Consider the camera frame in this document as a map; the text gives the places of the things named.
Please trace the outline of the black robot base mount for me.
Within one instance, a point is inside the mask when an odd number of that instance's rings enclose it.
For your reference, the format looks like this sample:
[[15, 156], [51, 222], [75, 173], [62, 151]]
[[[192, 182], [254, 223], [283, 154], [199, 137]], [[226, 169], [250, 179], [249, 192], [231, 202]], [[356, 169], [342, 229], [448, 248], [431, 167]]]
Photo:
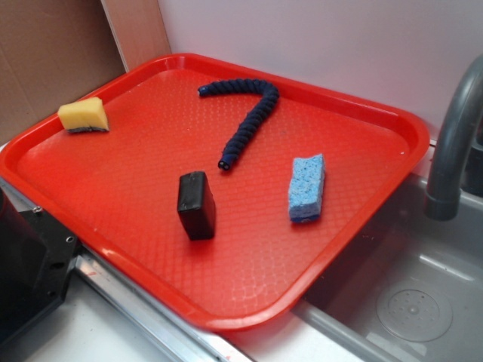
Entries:
[[1, 193], [1, 346], [63, 304], [77, 236], [46, 211], [19, 211]]

